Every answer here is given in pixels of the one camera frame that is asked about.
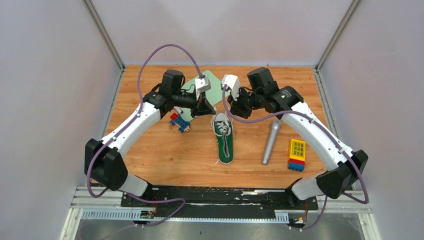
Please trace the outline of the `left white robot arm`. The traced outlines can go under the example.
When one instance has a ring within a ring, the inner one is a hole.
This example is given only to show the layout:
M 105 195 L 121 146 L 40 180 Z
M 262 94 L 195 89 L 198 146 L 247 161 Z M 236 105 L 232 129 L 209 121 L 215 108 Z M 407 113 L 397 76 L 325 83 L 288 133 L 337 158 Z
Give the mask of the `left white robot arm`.
M 142 97 L 136 110 L 112 133 L 86 143 L 84 173 L 88 180 L 95 180 L 112 191 L 130 193 L 142 207 L 152 203 L 150 183 L 129 173 L 125 165 L 124 157 L 129 149 L 174 107 L 189 109 L 192 117 L 216 113 L 216 108 L 206 98 L 206 92 L 212 88 L 210 80 L 200 75 L 195 79 L 193 92 L 182 88 L 184 80 L 182 72 L 167 70 L 161 83 Z

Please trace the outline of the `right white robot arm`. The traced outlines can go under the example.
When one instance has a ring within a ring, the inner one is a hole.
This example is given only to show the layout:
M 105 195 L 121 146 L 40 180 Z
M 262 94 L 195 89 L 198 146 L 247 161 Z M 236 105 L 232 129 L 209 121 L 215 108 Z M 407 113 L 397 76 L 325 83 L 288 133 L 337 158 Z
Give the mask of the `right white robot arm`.
M 268 68 L 254 69 L 247 78 L 250 88 L 243 87 L 235 75 L 223 77 L 221 89 L 230 93 L 224 105 L 228 114 L 236 121 L 250 123 L 253 110 L 265 109 L 268 118 L 276 117 L 295 130 L 325 167 L 324 172 L 300 178 L 288 187 L 285 201 L 290 208 L 298 209 L 306 199 L 316 196 L 337 199 L 356 181 L 364 184 L 362 173 L 369 157 L 363 150 L 353 150 L 338 139 L 293 87 L 278 86 Z

